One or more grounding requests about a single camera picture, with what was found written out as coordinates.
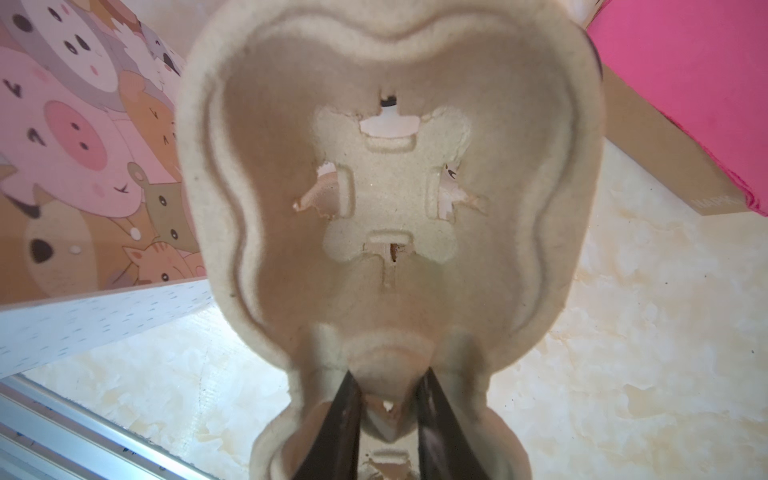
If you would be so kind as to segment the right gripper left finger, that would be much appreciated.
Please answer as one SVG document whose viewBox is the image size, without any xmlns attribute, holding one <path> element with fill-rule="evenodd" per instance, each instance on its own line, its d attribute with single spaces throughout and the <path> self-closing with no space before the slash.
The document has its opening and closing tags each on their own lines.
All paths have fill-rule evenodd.
<svg viewBox="0 0 768 480">
<path fill-rule="evenodd" d="M 362 391 L 347 372 L 293 479 L 357 479 L 362 407 Z"/>
</svg>

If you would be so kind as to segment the white patterned gift bag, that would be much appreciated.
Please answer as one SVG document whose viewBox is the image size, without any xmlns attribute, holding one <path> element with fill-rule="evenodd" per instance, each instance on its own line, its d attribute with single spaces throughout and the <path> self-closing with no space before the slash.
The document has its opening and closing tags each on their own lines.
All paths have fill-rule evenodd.
<svg viewBox="0 0 768 480">
<path fill-rule="evenodd" d="M 121 1 L 1 5 L 1 373 L 210 293 L 174 118 L 184 59 Z"/>
</svg>

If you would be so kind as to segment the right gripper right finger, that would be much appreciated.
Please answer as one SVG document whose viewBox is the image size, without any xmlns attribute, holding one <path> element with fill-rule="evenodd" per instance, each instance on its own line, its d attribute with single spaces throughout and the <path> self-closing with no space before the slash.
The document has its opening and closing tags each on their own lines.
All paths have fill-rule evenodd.
<svg viewBox="0 0 768 480">
<path fill-rule="evenodd" d="M 416 386 L 415 405 L 420 479 L 488 479 L 431 368 Z"/>
</svg>

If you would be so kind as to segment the single cardboard cup carrier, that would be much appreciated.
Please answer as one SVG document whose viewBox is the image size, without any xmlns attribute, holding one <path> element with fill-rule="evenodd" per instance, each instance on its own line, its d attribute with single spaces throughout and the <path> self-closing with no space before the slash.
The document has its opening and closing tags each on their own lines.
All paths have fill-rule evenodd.
<svg viewBox="0 0 768 480">
<path fill-rule="evenodd" d="M 230 1 L 179 159 L 231 328 L 288 378 L 253 479 L 293 479 L 347 372 L 357 479 L 420 479 L 431 368 L 488 479 L 528 479 L 491 377 L 561 314 L 598 180 L 602 67 L 556 1 Z"/>
</svg>

